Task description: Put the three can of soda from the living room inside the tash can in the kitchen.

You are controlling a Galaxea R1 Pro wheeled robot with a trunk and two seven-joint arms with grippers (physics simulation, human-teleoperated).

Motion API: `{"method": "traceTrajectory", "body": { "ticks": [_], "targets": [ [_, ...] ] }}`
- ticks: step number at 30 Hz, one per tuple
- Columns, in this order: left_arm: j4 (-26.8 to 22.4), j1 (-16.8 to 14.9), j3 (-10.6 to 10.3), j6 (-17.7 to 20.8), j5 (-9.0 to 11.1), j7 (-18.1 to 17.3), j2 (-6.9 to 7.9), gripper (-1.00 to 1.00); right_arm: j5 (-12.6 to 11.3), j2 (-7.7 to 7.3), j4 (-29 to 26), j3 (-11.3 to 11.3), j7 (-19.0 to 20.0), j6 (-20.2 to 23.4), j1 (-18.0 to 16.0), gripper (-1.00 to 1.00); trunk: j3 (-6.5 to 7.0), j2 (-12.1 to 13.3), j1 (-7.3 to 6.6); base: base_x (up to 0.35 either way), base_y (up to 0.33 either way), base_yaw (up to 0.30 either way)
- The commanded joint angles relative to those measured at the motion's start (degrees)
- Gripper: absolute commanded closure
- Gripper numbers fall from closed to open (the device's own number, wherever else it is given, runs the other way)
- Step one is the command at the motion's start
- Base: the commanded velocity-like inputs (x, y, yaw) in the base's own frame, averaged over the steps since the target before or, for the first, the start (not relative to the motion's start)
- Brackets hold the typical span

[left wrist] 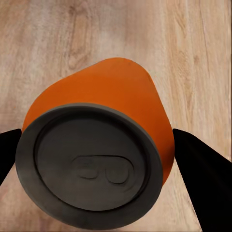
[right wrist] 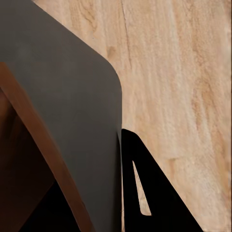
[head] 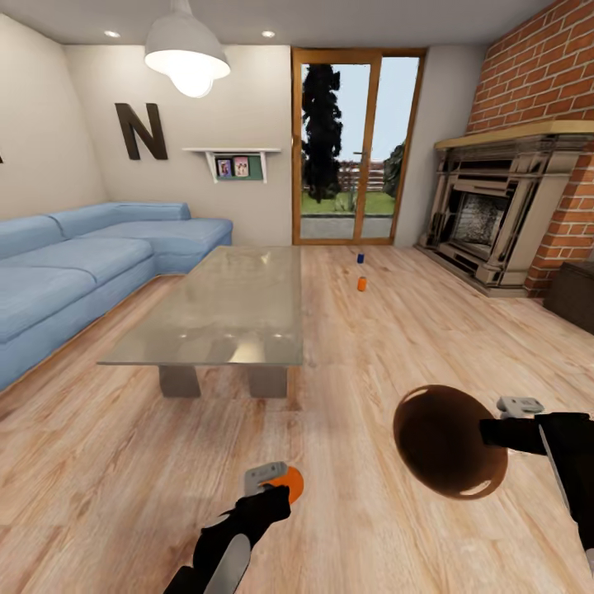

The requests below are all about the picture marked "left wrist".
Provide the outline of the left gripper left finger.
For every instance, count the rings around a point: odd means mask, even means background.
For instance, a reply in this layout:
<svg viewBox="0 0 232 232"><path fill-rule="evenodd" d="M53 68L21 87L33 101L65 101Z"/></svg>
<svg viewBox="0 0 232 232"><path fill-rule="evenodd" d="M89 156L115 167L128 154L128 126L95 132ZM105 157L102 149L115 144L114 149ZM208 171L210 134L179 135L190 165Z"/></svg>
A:
<svg viewBox="0 0 232 232"><path fill-rule="evenodd" d="M15 163L16 148L21 135L21 129L0 134L0 186Z"/></svg>

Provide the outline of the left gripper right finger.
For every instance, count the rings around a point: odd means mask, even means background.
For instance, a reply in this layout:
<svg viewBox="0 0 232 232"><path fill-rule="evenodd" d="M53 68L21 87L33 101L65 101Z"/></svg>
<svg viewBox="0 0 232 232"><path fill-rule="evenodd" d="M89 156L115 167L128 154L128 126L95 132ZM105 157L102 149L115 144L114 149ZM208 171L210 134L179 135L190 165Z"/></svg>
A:
<svg viewBox="0 0 232 232"><path fill-rule="evenodd" d="M173 129L175 159L203 232L232 232L232 162L193 134Z"/></svg>

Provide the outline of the can of soda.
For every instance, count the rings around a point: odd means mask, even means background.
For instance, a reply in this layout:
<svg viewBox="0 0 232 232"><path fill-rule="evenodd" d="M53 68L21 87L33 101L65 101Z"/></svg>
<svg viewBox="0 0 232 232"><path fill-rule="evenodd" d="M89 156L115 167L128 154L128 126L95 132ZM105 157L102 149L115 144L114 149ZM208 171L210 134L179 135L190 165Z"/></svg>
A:
<svg viewBox="0 0 232 232"><path fill-rule="evenodd" d="M109 58L57 81L33 102L15 165L30 199L65 224L121 228L159 198L174 134L149 73Z"/></svg>

